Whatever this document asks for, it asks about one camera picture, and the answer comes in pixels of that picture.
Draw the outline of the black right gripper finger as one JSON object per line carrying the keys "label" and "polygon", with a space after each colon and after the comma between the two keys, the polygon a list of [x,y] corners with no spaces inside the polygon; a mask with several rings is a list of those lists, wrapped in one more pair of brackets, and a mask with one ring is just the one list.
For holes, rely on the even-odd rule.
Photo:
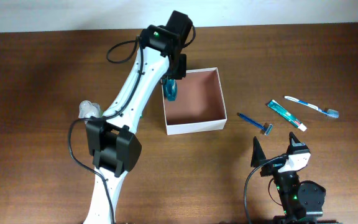
{"label": "black right gripper finger", "polygon": [[301,142],[293,132],[289,133],[289,146],[287,154],[303,154],[307,153],[307,145]]}
{"label": "black right gripper finger", "polygon": [[252,158],[250,162],[251,167],[258,167],[262,165],[264,162],[266,162],[266,156],[263,152],[263,149],[259,143],[259,140],[256,136],[253,138],[253,150],[252,150]]}

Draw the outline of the blue mouthwash bottle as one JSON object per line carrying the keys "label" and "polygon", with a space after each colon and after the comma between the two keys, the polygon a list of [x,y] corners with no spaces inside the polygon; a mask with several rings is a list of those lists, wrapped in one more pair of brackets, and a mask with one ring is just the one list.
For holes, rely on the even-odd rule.
{"label": "blue mouthwash bottle", "polygon": [[177,82],[174,79],[164,79],[163,84],[163,95],[168,101],[175,101],[177,98]]}

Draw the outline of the clear purple soap bottle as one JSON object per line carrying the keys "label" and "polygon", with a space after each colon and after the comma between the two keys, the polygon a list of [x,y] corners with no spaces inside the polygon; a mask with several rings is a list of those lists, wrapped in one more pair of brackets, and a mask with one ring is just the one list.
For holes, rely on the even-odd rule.
{"label": "clear purple soap bottle", "polygon": [[97,103],[92,103],[88,100],[84,100],[79,105],[79,118],[100,118],[102,117],[102,110],[100,105]]}

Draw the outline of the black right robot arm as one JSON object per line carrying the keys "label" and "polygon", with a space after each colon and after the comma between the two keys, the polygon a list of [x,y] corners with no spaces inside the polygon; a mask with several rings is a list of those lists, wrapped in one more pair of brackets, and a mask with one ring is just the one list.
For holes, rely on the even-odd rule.
{"label": "black right robot arm", "polygon": [[287,151],[271,159],[266,158],[259,140],[253,138],[252,173],[260,169],[262,177],[272,177],[284,212],[273,217],[272,223],[317,223],[323,216],[326,189],[310,180],[301,182],[297,174],[308,165],[310,157],[309,147],[292,132]]}

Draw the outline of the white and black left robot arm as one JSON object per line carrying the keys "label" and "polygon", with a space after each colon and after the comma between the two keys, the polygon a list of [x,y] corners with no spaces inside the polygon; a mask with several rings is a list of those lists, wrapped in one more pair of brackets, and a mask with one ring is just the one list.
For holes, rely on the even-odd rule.
{"label": "white and black left robot arm", "polygon": [[115,211],[126,175],[141,154],[136,138],[142,112],[158,83],[180,80],[186,75],[188,35],[195,35],[192,20],[173,11],[164,26],[150,25],[133,41],[135,62],[110,107],[82,101],[78,121],[85,123],[89,154],[95,175],[94,189],[85,223],[115,223]]}

